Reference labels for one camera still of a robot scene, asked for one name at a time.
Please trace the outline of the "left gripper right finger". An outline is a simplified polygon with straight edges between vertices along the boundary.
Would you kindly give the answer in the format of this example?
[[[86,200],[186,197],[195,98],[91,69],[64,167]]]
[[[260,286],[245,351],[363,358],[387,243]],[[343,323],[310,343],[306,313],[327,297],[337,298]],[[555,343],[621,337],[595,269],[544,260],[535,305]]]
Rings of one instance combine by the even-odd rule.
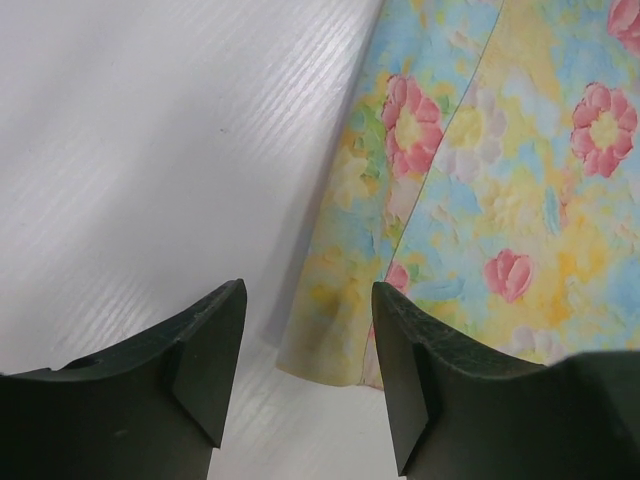
[[[550,366],[494,350],[372,288],[398,473],[409,479],[635,479],[639,355],[587,352]]]

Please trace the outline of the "floral pastel skirt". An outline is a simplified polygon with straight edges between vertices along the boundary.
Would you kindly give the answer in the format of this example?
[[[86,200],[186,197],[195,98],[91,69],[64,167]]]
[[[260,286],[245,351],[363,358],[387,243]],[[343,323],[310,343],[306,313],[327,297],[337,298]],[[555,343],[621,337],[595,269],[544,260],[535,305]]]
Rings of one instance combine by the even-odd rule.
[[[383,4],[278,366],[380,387],[377,281],[529,361],[638,347],[637,2]]]

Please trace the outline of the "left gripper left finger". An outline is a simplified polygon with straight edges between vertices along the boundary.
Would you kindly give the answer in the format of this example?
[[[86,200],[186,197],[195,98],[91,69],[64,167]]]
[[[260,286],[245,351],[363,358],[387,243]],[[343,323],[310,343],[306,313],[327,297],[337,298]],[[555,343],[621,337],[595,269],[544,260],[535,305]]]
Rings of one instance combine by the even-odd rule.
[[[61,369],[1,379],[5,479],[204,479],[221,446],[247,290],[187,308]]]

